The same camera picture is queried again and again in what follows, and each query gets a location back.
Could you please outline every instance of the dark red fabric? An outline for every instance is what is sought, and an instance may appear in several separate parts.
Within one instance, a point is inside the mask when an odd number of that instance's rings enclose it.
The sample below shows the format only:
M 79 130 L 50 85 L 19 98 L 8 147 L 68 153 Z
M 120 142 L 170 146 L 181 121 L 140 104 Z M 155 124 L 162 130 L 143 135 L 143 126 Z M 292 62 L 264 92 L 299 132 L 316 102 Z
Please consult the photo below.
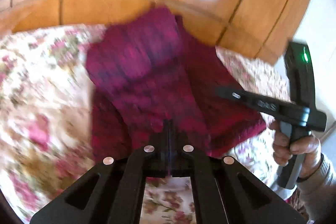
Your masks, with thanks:
M 212 156 L 260 133 L 260 114 L 213 96 L 212 88 L 239 84 L 199 43 L 182 19 L 166 7 L 113 25 L 87 53 L 86 69 L 96 86 L 92 146 L 96 161 L 125 157 L 146 145 L 173 119 L 178 132 Z

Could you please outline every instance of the green led indicator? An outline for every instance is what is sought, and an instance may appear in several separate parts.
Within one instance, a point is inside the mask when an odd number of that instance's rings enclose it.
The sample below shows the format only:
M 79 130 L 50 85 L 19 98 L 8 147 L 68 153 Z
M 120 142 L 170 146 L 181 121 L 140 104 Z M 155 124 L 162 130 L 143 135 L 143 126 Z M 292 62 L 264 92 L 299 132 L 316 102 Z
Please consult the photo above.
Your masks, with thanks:
M 306 54 L 306 47 L 303 47 L 303 56 L 304 56 L 304 59 L 306 60 L 306 62 L 308 63 L 308 56 Z

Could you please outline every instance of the device handle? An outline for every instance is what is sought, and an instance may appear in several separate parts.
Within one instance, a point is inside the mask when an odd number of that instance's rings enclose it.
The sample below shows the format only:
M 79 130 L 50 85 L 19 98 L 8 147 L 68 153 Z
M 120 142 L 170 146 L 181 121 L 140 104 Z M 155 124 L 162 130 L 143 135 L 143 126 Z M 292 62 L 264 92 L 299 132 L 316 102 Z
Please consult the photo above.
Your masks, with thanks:
M 280 130 L 290 138 L 289 145 L 298 139 L 309 136 L 311 134 L 306 128 L 292 126 L 286 122 L 280 122 Z M 288 161 L 288 165 L 279 168 L 278 170 L 278 185 L 286 189 L 293 189 L 296 180 L 301 172 L 302 164 L 305 161 L 306 154 L 293 155 Z

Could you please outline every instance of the finger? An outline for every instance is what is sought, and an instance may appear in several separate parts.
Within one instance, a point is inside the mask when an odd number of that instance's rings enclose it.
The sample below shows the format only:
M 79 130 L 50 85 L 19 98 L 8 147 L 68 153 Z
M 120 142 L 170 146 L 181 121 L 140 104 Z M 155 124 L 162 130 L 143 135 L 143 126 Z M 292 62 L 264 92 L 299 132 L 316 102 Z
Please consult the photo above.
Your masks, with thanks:
M 278 121 L 274 121 L 269 125 L 268 128 L 271 130 L 280 131 L 280 123 Z
M 320 147 L 320 140 L 314 136 L 303 137 L 290 146 L 293 154 L 299 155 L 303 153 L 317 152 Z
M 292 153 L 287 147 L 273 144 L 274 153 L 276 156 L 283 158 L 284 160 L 289 160 L 293 157 Z
M 280 146 L 288 146 L 289 145 L 289 138 L 280 131 L 275 132 L 274 136 L 274 144 Z
M 277 155 L 273 154 L 273 157 L 274 157 L 274 160 L 275 162 L 278 164 L 278 165 L 281 165 L 281 166 L 286 166 L 288 164 L 288 161 L 283 159 L 283 158 L 280 158 L 278 157 Z

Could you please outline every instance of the bed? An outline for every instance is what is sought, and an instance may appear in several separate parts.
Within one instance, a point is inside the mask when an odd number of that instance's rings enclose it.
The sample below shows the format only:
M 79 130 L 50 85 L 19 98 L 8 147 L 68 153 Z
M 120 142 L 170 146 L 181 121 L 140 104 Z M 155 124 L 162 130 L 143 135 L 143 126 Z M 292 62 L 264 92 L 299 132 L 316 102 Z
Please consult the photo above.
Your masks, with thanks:
M 3 208 L 12 214 L 12 221 L 16 214 L 28 223 L 94 165 L 93 84 L 83 64 L 89 45 L 99 43 L 105 29 L 104 25 L 69 25 L 0 40 L 0 189 L 11 207 Z M 271 65 L 223 48 L 217 48 L 217 56 L 245 90 L 289 100 L 286 80 Z M 263 117 L 267 124 L 272 121 Z M 266 129 L 227 155 L 271 186 L 278 167 L 272 142 L 273 132 Z M 47 143 L 52 148 L 48 151 Z M 140 222 L 195 223 L 190 180 L 148 178 Z

